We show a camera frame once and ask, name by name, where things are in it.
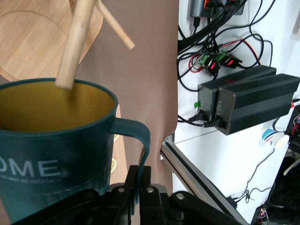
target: wooden stick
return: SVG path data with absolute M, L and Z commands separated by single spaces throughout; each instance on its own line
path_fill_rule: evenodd
M 78 0 L 61 58 L 55 85 L 72 89 L 83 45 L 88 33 L 95 0 Z
M 103 18 L 109 23 L 113 30 L 119 35 L 119 37 L 122 39 L 127 48 L 129 50 L 133 49 L 135 44 L 127 35 L 127 33 L 123 30 L 120 24 L 116 21 L 113 15 L 108 11 L 108 9 L 105 7 L 101 0 L 96 1 L 96 8 L 100 11 Z

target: mug handle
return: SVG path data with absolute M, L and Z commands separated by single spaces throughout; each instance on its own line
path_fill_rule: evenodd
M 142 177 L 145 161 L 150 151 L 149 129 L 144 124 L 135 120 L 115 118 L 115 122 L 109 130 L 109 133 L 134 137 L 143 143 L 144 148 L 141 152 L 141 157 L 137 169 L 137 181 L 139 182 Z

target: teal mug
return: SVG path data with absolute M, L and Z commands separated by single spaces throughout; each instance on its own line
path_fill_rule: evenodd
M 54 79 L 0 85 L 0 198 L 16 222 L 83 189 L 109 186 L 113 135 L 139 139 L 149 153 L 150 133 L 140 122 L 115 117 L 118 100 L 108 89 Z

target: black power supply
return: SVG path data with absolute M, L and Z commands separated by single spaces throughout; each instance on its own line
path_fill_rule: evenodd
M 289 113 L 300 78 L 286 74 L 235 82 L 219 89 L 216 118 L 226 135 Z
M 198 92 L 198 109 L 204 113 L 204 120 L 211 121 L 215 118 L 219 88 L 233 82 L 247 81 L 275 74 L 276 68 L 261 65 L 200 84 L 198 86 L 198 89 L 200 89 Z

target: beige fabric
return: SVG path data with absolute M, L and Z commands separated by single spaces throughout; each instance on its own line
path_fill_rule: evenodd
M 132 38 L 135 48 L 129 51 L 104 21 L 99 36 L 79 65 L 76 78 L 110 89 L 119 99 L 122 117 L 143 122 L 150 129 L 151 150 L 146 165 L 152 167 L 152 182 L 167 186 L 170 193 L 172 172 L 160 161 L 160 146 L 177 124 L 179 3 L 169 0 L 103 2 Z M 127 165 L 138 163 L 141 149 L 139 141 L 125 137 Z M 7 224 L 2 214 L 0 218 L 0 224 Z

